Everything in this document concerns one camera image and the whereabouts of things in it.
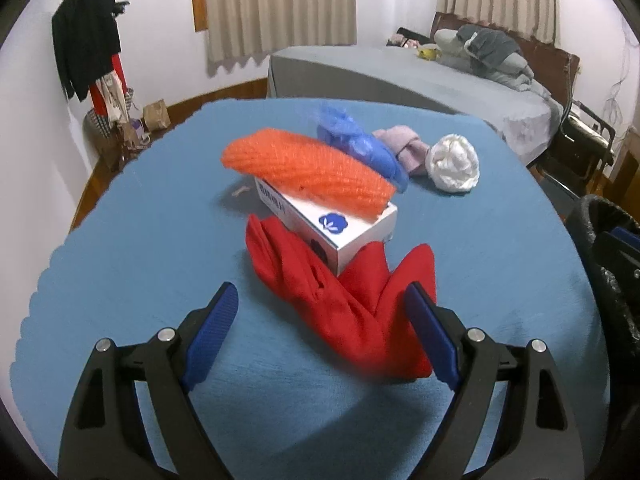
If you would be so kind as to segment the white tissue ball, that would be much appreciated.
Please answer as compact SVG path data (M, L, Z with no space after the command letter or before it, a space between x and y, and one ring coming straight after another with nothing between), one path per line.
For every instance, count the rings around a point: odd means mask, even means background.
M480 160L465 136L447 134L433 144L425 169L436 188L450 194L469 193L480 180Z

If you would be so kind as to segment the red cloth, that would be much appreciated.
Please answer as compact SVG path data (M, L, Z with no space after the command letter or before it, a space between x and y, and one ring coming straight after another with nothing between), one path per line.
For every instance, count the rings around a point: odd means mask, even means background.
M372 242L334 275L276 217L249 216L245 243L258 278L349 365L387 379L415 380L432 374L404 303L405 290L413 282L436 295L430 246L412 248L390 270L384 244Z

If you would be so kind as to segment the pink knitted sock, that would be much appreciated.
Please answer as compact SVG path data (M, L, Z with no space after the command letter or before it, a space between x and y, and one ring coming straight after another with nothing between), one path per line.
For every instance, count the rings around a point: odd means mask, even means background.
M373 135L395 155L410 177L425 176L426 158L430 146L405 125L375 130Z

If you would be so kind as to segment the alcohol pads box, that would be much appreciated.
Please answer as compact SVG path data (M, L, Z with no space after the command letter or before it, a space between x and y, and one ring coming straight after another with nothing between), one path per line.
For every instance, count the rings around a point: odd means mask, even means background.
M334 275L340 275L363 246L388 242L398 209L389 203L375 222L343 214L281 193L254 177L260 200L292 232L306 242Z

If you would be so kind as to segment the blue plastic bag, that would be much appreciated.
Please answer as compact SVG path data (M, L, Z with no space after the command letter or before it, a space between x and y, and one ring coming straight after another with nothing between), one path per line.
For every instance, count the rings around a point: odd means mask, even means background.
M318 139L331 148L352 156L390 182L399 193L405 192L409 176L393 152L372 133L367 133L344 110L322 105L317 115Z

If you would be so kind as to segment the black bedside chair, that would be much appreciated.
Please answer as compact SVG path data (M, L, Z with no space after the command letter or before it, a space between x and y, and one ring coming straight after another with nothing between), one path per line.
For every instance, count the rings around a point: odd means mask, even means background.
M538 170L570 194L584 196L593 178L599 179L614 162L615 129L582 102L566 108Z

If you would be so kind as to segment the bed with grey sheet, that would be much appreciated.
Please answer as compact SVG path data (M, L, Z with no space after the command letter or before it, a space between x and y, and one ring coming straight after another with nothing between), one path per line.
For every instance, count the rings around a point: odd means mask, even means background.
M289 47L270 55L274 98L381 102L487 122L525 165L551 144L563 107L550 96L424 61L394 47Z

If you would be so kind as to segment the wooden headboard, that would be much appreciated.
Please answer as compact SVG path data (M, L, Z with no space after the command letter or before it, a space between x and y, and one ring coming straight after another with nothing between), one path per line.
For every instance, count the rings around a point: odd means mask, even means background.
M470 18L460 18L453 13L436 12L431 28L431 37L435 38L439 29L458 30L463 25L475 25ZM580 58L568 53L553 44L533 37L524 37L514 30L498 25L481 22L477 26L500 30L512 38L520 47L522 57L526 59L535 75L536 81L546 88L552 99L567 106L573 96L575 79L579 72Z

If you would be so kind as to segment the blue table cloth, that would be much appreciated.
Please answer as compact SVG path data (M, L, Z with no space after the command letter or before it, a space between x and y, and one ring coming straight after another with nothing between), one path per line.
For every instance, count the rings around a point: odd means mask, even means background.
M234 139L273 127L313 134L314 100L219 101L156 141L111 183L52 255L21 326L13 396L44 461L58 462L66 413L94 344L147 341L204 307L223 282L239 312L192 402L239 479L403 479L451 399L435 378L363 382L293 309L265 288L245 248L264 216L251 180L221 165ZM435 255L436 296L499 342L544 340L570 394L585 467L600 458L608 359L585 270L547 196L486 122L417 108L348 102L363 128L406 125L427 143L457 133L480 159L465 195L427 180L395 197L386 258Z

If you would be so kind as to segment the grey pillow pile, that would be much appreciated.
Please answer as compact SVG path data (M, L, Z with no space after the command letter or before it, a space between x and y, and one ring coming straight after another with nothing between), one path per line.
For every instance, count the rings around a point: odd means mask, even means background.
M518 92L531 91L543 99L551 96L551 92L536 81L518 43L501 30L463 25L457 30L439 29L434 39L440 64Z

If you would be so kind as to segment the dark grey folded blanket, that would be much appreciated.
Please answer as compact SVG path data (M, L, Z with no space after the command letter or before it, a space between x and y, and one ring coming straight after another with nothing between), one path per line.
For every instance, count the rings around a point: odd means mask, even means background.
M502 30L466 24L457 31L465 52L487 67L498 68L511 54L521 54L518 43Z

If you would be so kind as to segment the yellow plush toy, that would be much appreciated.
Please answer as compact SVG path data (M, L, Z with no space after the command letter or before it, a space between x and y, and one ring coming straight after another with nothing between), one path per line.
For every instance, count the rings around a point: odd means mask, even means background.
M437 61L442 55L442 51L436 44L424 44L416 49L419 58L425 61Z

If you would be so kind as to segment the red hanging garment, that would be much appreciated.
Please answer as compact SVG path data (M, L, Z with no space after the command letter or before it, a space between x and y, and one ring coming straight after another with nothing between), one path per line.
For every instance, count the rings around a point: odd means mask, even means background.
M111 124L126 124L129 122L126 78L120 56L113 54L111 61L113 70L90 84L93 110Z

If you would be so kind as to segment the black hanging jacket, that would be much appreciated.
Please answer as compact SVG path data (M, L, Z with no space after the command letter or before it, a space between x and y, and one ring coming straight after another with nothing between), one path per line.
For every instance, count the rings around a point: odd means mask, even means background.
M83 101L90 84L113 70L112 55L122 52L116 0L63 0L52 16L58 76L71 99Z

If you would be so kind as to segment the left beige curtain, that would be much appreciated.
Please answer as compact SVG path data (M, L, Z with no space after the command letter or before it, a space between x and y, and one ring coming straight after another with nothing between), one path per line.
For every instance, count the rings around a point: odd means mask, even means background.
M357 40L356 0L205 0L209 61Z

